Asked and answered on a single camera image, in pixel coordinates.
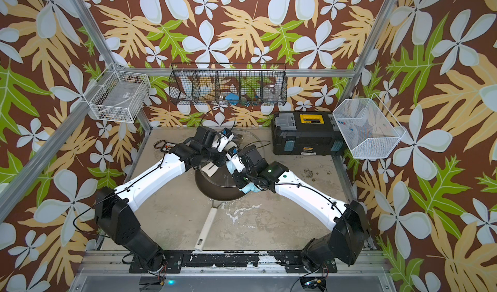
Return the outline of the light blue cloth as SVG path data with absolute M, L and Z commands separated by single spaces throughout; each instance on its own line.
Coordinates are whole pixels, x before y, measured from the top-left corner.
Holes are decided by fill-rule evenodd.
M 256 186 L 253 182 L 251 182 L 250 179 L 247 178 L 247 169 L 245 168 L 241 173 L 238 173 L 237 171 L 234 172 L 234 174 L 230 174 L 232 176 L 232 179 L 236 185 L 236 187 L 243 192 L 244 194 L 247 194 L 249 192 L 261 192 L 262 190 Z

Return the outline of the glass pot lid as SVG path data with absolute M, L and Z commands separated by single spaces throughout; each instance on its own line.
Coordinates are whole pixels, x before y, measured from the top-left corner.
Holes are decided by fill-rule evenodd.
M 249 129 L 232 129 L 232 143 L 238 147 L 237 152 L 245 146 L 264 145 L 267 141 L 262 141 L 255 133 Z M 217 165 L 205 165 L 195 173 L 195 180 L 199 187 L 206 192 L 221 191 L 221 193 L 238 192 L 238 187 L 234 181 L 233 175 L 238 171 L 236 168 L 240 163 L 232 164 L 230 158 L 218 169 Z

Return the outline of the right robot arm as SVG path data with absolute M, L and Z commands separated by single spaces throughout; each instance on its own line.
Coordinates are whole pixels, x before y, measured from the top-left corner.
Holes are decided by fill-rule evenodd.
M 314 271 L 335 259 L 348 266 L 356 263 L 370 237 L 366 213 L 360 203 L 340 201 L 320 192 L 285 165 L 277 161 L 268 163 L 253 145 L 242 150 L 231 147 L 226 154 L 226 167 L 243 193 L 271 191 L 288 198 L 330 231 L 326 236 L 311 239 L 301 250 L 306 269 Z

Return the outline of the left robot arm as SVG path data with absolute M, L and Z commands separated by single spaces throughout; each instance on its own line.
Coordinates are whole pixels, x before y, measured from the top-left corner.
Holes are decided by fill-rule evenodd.
M 114 241 L 128 249 L 144 267 L 152 269 L 165 261 L 162 248 L 141 228 L 135 215 L 140 206 L 168 182 L 208 163 L 219 167 L 226 162 L 225 148 L 233 140 L 230 129 L 216 131 L 200 126 L 195 136 L 164 151 L 152 167 L 111 189 L 97 192 L 94 220 Z

